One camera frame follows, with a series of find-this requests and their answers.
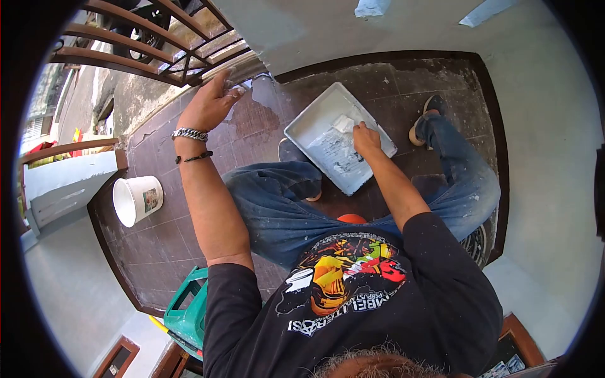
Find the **man's left hand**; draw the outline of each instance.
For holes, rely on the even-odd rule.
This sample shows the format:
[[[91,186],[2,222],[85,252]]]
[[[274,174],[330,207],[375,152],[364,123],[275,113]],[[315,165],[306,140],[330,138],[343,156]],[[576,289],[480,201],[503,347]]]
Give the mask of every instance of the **man's left hand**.
[[[225,119],[231,107],[243,95],[237,89],[233,89],[223,96],[223,86],[230,73],[229,70],[220,71],[197,91],[181,114],[177,128],[187,127],[208,132]]]

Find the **black string bracelet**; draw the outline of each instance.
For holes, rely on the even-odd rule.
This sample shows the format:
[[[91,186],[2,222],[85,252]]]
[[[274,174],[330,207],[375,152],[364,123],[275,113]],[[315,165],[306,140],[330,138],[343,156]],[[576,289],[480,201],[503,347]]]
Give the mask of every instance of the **black string bracelet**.
[[[190,157],[189,159],[185,159],[185,162],[187,161],[193,161],[193,160],[198,160],[198,159],[203,159],[205,157],[209,157],[212,156],[213,152],[212,151],[206,151],[203,152],[200,156],[194,156],[194,157]],[[177,156],[176,160],[174,161],[177,165],[181,162],[181,156]]]

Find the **yellow handle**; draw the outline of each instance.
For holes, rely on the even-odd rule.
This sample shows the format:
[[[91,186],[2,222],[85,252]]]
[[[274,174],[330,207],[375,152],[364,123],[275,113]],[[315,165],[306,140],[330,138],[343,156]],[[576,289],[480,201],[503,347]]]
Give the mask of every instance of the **yellow handle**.
[[[149,319],[153,322],[153,324],[155,324],[159,329],[161,329],[162,331],[168,333],[168,328],[166,328],[165,325],[163,325],[162,323],[160,323],[156,318],[154,318],[153,316],[149,315]]]

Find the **white paint tray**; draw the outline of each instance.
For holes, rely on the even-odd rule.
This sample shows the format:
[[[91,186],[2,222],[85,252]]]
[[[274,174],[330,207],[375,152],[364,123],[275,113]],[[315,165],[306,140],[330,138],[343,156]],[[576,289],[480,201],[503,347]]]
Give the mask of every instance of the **white paint tray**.
[[[393,157],[397,147],[374,117],[340,82],[330,85],[284,130],[284,134],[347,196],[355,193],[374,173],[368,163],[355,152],[353,134],[341,133],[332,123],[341,115],[355,125],[366,126],[380,133],[384,153]]]

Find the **brown metal grille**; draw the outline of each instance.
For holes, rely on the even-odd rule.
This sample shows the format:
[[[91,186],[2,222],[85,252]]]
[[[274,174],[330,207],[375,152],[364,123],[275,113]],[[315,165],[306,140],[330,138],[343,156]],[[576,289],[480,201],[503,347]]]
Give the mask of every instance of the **brown metal grille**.
[[[250,51],[246,41],[229,25],[227,20],[207,0],[189,16],[170,0],[150,0],[166,16],[172,16],[191,30],[196,38],[184,38],[171,33],[153,22],[142,18],[126,9],[101,0],[89,0],[82,9],[100,13],[121,22],[132,25],[139,30],[152,33],[164,40],[162,50],[142,42],[105,30],[99,27],[82,24],[69,24],[64,35],[94,39],[108,44],[121,45],[132,51],[152,57],[149,64],[127,57],[94,51],[81,47],[62,47],[55,51],[50,63],[85,64],[110,68],[139,76],[148,77],[175,86],[197,85],[201,76],[222,63]],[[211,13],[221,24],[217,30],[205,30],[196,19],[200,12]]]

